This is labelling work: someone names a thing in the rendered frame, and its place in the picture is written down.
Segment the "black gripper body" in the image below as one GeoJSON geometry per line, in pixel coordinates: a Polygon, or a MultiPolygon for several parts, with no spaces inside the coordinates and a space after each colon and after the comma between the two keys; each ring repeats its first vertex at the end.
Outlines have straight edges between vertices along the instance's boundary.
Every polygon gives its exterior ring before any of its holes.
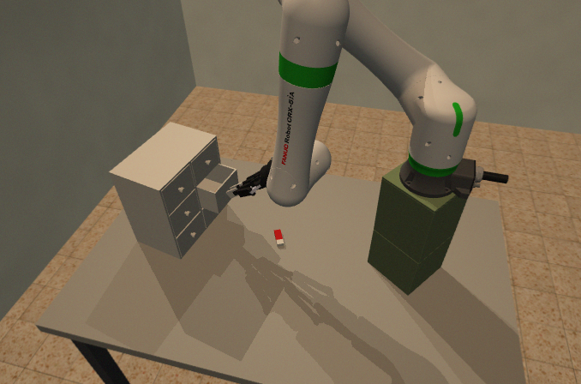
{"type": "Polygon", "coordinates": [[[254,183],[254,186],[258,186],[258,185],[261,186],[258,189],[262,189],[264,187],[267,187],[267,165],[264,165],[261,168],[261,171],[260,171],[260,179],[257,180],[257,181],[255,181],[255,182],[253,182],[253,183],[254,183]]]}

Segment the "grey drawer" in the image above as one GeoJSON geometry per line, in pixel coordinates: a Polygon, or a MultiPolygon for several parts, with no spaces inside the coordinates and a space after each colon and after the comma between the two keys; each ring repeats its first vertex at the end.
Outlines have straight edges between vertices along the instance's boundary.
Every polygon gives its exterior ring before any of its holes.
{"type": "Polygon", "coordinates": [[[192,161],[192,169],[196,185],[219,162],[216,139],[214,139],[192,161]]]}
{"type": "Polygon", "coordinates": [[[175,236],[200,210],[195,189],[169,215],[175,236]]]}
{"type": "Polygon", "coordinates": [[[196,187],[201,207],[220,213],[231,200],[226,191],[236,184],[238,184],[237,169],[217,164],[196,187]]]}
{"type": "Polygon", "coordinates": [[[205,230],[201,212],[198,212],[189,224],[176,237],[181,257],[189,250],[197,238],[205,230]]]}
{"type": "Polygon", "coordinates": [[[187,165],[161,190],[168,214],[194,187],[195,185],[190,170],[190,165],[187,165]]]}
{"type": "Polygon", "coordinates": [[[205,222],[206,228],[212,223],[212,221],[217,217],[218,213],[209,211],[205,208],[202,208],[202,214],[205,222]]]}

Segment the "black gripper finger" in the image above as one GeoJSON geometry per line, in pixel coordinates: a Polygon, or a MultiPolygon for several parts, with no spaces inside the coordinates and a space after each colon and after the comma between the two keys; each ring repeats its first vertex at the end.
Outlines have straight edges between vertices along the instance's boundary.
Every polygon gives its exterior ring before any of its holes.
{"type": "Polygon", "coordinates": [[[237,187],[237,185],[239,185],[239,186],[242,186],[242,185],[244,185],[244,184],[246,184],[246,183],[249,183],[249,182],[250,182],[252,179],[254,179],[254,178],[258,177],[258,176],[260,176],[260,171],[256,172],[255,174],[251,175],[250,177],[247,177],[247,178],[246,178],[247,180],[245,180],[245,181],[243,181],[243,182],[241,182],[241,183],[238,183],[238,184],[236,184],[236,185],[234,185],[234,186],[231,186],[231,187],[230,187],[230,189],[234,189],[234,188],[236,188],[236,187],[237,187]]]}
{"type": "Polygon", "coordinates": [[[256,193],[255,191],[258,188],[260,188],[261,186],[260,185],[254,186],[254,183],[253,182],[255,182],[255,181],[259,180],[259,179],[260,179],[260,177],[258,176],[256,178],[252,179],[249,183],[246,183],[246,184],[244,184],[242,186],[237,185],[236,188],[226,191],[226,194],[230,198],[233,198],[233,197],[236,197],[236,196],[240,196],[240,197],[249,196],[249,195],[254,196],[255,193],[256,193]]]}

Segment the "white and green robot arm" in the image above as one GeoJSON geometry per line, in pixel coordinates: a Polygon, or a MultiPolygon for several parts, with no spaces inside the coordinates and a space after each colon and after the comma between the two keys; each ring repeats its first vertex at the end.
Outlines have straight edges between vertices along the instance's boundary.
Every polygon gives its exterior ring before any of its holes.
{"type": "Polygon", "coordinates": [[[475,100],[434,61],[404,42],[360,0],[278,0],[279,114],[267,193],[282,207],[301,203],[330,168],[329,149],[315,139],[342,47],[397,98],[413,129],[409,158],[399,173],[412,193],[467,199],[482,180],[508,175],[463,159],[475,100]],[[309,175],[309,177],[308,177],[309,175]]]}

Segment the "small beige chest of drawers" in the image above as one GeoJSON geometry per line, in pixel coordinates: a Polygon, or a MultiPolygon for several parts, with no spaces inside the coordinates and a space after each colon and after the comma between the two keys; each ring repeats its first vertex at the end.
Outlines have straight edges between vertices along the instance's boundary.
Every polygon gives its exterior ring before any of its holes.
{"type": "Polygon", "coordinates": [[[214,139],[219,156],[216,135],[169,122],[109,171],[138,242],[182,259],[169,215],[194,189],[206,230],[191,161],[214,139]],[[161,190],[187,165],[195,187],[168,214],[161,190]]]}

